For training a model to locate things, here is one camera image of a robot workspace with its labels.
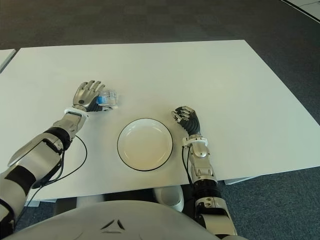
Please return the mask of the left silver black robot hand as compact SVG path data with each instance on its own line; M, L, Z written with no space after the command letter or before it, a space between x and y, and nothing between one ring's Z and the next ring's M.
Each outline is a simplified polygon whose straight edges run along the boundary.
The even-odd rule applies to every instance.
M97 98L105 89L105 85L100 81L91 80L83 82L78 87L72 101L72 107L83 112L104 112L110 111L111 106L101 106L97 103Z

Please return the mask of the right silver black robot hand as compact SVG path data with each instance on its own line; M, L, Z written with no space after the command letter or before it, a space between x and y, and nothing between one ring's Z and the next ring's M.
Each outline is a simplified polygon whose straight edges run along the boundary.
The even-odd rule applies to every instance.
M173 119L189 136L200 135L201 126L196 111L189 106L180 106L171 112Z

